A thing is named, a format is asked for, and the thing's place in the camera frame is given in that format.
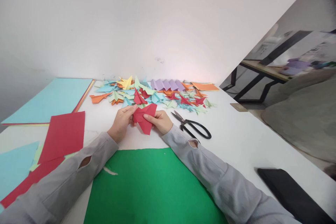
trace gray sleeve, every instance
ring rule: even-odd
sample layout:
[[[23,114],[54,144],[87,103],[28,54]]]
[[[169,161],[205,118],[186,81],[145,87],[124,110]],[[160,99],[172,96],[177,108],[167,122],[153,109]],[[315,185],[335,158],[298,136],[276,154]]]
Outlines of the gray sleeve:
[[[102,132],[89,146],[19,196],[0,214],[0,223],[60,223],[117,150],[116,142]],[[89,156],[90,162],[79,168],[83,159]]]
[[[299,223],[275,199],[256,188],[231,165],[201,144],[198,148],[191,147],[188,141],[194,139],[175,125],[162,138],[234,223]]]

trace person's right hand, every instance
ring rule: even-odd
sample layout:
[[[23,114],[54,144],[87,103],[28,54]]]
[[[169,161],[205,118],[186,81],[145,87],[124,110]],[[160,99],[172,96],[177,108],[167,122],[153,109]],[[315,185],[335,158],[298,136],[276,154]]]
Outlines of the person's right hand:
[[[169,116],[163,110],[156,111],[154,117],[147,114],[144,114],[143,117],[150,123],[154,124],[163,135],[168,133],[173,126]]]

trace table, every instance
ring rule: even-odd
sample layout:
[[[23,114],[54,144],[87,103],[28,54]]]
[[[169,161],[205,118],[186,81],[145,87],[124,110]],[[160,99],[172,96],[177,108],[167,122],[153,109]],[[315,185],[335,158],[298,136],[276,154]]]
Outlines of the table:
[[[234,99],[239,103],[262,103],[265,101],[268,91],[271,86],[281,83],[284,84],[291,79],[290,76],[283,75],[279,73],[281,68],[264,66],[259,64],[259,60],[243,60],[239,63],[242,67],[250,69],[259,75],[255,77],[246,87],[244,87],[235,97]],[[237,68],[235,68],[231,73],[231,84],[224,87],[223,91],[226,91],[236,85],[236,77],[237,77]],[[253,88],[259,81],[261,81],[264,77],[268,77],[273,81],[266,84],[264,90],[261,93],[259,99],[241,99],[241,97],[246,94],[251,88]]]
[[[110,128],[121,105],[107,100],[92,104],[89,95],[97,94],[93,87],[79,111],[85,111],[84,146],[92,142],[102,131]],[[206,114],[190,113],[178,108],[178,113],[186,119],[203,124],[211,133],[210,140],[201,139],[202,145],[223,161],[238,169],[257,188],[273,196],[257,175],[256,168],[281,168],[336,220],[336,182],[297,152],[290,144],[260,122],[249,112],[238,112],[230,103],[235,100],[224,91],[203,91],[217,108],[209,108]],[[158,110],[165,105],[158,105]],[[172,122],[179,122],[171,115],[173,109],[166,109]],[[9,151],[22,145],[44,141],[48,126],[10,126],[0,134],[0,150]],[[143,135],[139,128],[129,127],[120,149],[166,148],[157,131]],[[69,211],[63,224],[82,224],[91,192],[92,184],[80,196]]]

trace black scissors handle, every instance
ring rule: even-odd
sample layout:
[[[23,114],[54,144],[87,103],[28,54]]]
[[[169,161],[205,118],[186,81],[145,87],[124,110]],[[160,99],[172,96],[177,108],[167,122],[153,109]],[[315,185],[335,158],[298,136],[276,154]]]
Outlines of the black scissors handle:
[[[198,134],[200,134],[202,137],[204,137],[205,139],[210,139],[211,138],[211,134],[208,131],[207,128],[205,128],[202,124],[195,122],[195,121],[191,121],[191,120],[185,120],[186,123],[188,123]],[[206,132],[207,135],[204,135],[201,131],[199,131],[199,129],[197,129],[193,124],[197,124],[198,126],[200,126],[202,129],[204,129],[204,131]],[[185,129],[188,134],[193,137],[196,138],[184,125],[180,126],[180,129],[183,131],[183,129]]]

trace hand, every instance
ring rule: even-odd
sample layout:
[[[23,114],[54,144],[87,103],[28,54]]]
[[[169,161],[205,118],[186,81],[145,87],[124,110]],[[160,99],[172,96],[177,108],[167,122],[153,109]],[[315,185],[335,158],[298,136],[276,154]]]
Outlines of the hand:
[[[133,113],[137,107],[137,105],[127,106],[118,110],[112,127],[107,131],[117,144],[125,137],[127,125],[133,124]]]
[[[163,135],[168,133],[173,126],[169,116],[163,110],[156,111],[154,117],[147,114],[144,114],[143,117],[154,124]]]

